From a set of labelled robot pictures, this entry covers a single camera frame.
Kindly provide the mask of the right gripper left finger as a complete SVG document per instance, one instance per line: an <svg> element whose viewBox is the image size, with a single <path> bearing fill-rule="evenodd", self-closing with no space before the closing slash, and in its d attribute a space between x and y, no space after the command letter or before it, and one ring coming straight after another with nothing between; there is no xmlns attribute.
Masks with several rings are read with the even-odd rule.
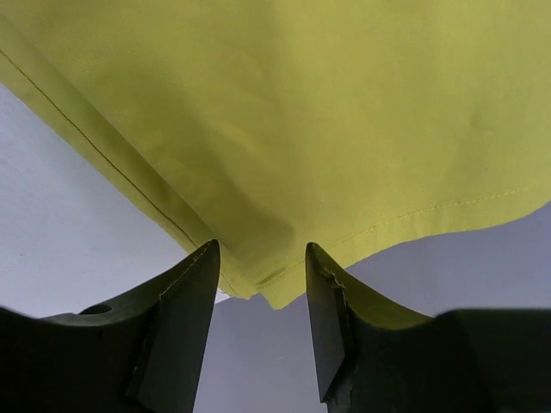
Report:
<svg viewBox="0 0 551 413"><path fill-rule="evenodd" d="M1 310L4 412L190 412L220 275L211 240L79 313Z"/></svg>

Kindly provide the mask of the yellow-green trousers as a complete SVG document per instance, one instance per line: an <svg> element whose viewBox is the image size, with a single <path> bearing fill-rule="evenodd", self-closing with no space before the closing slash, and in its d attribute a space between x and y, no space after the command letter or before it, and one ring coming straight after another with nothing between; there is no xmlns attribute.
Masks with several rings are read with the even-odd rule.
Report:
<svg viewBox="0 0 551 413"><path fill-rule="evenodd" d="M1 80L220 287L550 199L547 1L4 1Z"/></svg>

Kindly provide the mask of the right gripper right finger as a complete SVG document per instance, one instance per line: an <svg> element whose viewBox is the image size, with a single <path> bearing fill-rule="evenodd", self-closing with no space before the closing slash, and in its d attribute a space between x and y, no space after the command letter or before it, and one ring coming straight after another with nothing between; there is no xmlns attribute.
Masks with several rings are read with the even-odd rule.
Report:
<svg viewBox="0 0 551 413"><path fill-rule="evenodd" d="M550 312L427 317L306 247L319 397L330 412L547 412Z"/></svg>

